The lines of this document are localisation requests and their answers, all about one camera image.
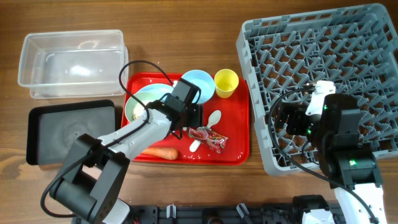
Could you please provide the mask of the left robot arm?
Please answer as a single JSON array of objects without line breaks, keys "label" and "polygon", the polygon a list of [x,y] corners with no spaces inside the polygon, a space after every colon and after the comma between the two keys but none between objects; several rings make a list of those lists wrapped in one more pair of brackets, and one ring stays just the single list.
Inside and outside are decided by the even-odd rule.
[{"label": "left robot arm", "polygon": [[97,139],[76,139],[56,178],[43,192],[87,223],[124,223],[131,210],[118,198],[127,168],[143,150],[200,117],[195,96],[201,90],[180,79],[164,100],[148,103],[145,112],[125,127]]}]

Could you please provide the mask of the yellow plastic cup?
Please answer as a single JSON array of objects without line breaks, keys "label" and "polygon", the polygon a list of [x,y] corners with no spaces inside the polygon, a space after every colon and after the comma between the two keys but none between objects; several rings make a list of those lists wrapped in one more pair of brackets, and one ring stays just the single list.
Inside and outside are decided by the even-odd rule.
[{"label": "yellow plastic cup", "polygon": [[229,98],[239,85],[238,75],[230,69],[222,69],[215,74],[215,91],[221,98]]}]

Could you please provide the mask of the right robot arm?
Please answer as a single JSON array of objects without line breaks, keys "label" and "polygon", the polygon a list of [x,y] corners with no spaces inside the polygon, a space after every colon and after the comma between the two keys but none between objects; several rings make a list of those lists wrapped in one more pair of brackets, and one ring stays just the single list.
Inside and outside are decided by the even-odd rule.
[{"label": "right robot arm", "polygon": [[313,119],[304,106],[278,98],[271,106],[278,113],[269,118],[269,125],[279,129],[286,124],[288,134],[304,135],[318,149],[321,174],[298,167],[330,184],[346,223],[386,223],[379,166],[373,153],[359,143],[356,99],[329,94],[319,109],[320,118]]}]

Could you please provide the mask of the red snack wrapper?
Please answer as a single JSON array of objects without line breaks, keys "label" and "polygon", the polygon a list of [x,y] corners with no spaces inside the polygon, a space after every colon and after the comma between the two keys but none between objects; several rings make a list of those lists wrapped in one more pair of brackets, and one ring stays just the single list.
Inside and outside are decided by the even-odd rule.
[{"label": "red snack wrapper", "polygon": [[190,128],[188,130],[188,135],[194,139],[189,147],[190,152],[195,152],[199,146],[203,144],[212,151],[221,154],[228,140],[228,137],[218,134],[206,126],[196,129]]}]

